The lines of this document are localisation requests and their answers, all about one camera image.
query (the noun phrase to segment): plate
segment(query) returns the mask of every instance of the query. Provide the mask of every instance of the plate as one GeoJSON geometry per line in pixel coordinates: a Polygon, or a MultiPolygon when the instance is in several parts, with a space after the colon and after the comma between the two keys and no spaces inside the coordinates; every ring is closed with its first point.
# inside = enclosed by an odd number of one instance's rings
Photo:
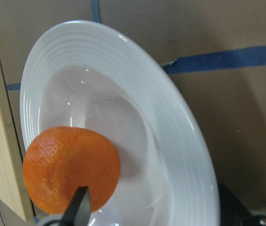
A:
{"type": "Polygon", "coordinates": [[[190,109],[123,34],[90,21],[45,32],[25,64],[20,116],[26,149],[62,125],[95,130],[116,145],[121,178],[90,226],[219,225],[216,177],[190,109]]]}

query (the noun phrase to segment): tangerine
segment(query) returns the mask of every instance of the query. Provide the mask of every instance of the tangerine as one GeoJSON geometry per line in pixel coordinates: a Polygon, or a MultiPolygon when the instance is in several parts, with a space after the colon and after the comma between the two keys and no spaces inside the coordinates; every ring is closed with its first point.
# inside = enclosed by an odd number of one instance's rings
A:
{"type": "Polygon", "coordinates": [[[29,196],[43,211],[63,213],[77,187],[88,186],[94,212],[112,196],[120,177],[120,161],[114,145],[101,134],[53,127],[28,147],[23,174],[29,196]]]}

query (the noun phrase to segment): metal screw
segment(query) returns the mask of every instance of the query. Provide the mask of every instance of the metal screw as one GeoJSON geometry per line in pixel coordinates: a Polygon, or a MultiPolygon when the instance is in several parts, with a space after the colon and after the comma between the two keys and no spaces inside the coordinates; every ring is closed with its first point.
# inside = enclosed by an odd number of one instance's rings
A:
{"type": "Polygon", "coordinates": [[[265,217],[261,217],[259,219],[259,223],[260,223],[260,225],[266,226],[266,218],[265,217]]]}

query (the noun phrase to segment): orange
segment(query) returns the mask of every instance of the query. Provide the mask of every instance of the orange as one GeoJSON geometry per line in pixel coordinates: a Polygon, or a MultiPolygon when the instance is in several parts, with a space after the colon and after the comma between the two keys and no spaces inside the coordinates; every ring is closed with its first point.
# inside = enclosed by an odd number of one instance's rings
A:
{"type": "Polygon", "coordinates": [[[63,213],[78,186],[89,186],[91,211],[112,196],[120,177],[116,148],[83,128],[53,127],[27,149],[24,183],[32,201],[49,214],[63,213]]]}

